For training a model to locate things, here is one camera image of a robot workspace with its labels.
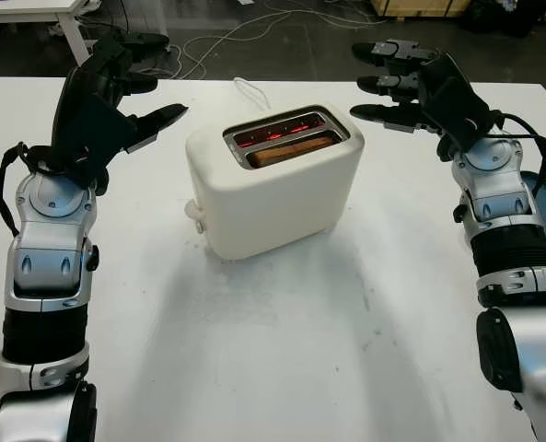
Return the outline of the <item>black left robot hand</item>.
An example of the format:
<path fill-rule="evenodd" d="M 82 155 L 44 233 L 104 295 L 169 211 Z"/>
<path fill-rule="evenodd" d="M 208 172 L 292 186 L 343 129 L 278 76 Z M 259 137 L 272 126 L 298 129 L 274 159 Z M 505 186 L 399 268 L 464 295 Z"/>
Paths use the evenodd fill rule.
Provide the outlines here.
<path fill-rule="evenodd" d="M 52 126 L 51 153 L 67 168 L 94 160 L 109 161 L 122 151 L 151 143 L 188 110 L 169 104 L 143 116 L 118 110 L 123 98 L 157 89 L 155 77 L 132 70 L 160 54 L 168 37 L 112 29 L 93 45 L 93 53 L 64 81 Z"/>

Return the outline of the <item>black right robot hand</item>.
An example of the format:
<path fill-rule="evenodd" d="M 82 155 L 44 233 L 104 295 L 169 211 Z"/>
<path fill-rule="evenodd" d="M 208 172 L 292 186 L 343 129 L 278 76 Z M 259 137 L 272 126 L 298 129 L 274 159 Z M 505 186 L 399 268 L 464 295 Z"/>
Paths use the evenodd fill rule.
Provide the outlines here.
<path fill-rule="evenodd" d="M 495 125 L 491 110 L 447 52 L 423 49 L 414 41 L 357 42 L 354 57 L 386 70 L 381 76 L 356 80 L 362 91 L 392 99 L 392 106 L 359 104 L 355 118 L 378 122 L 387 129 L 412 133 L 426 130 L 440 141 L 437 156 L 448 162 L 467 153 Z"/>

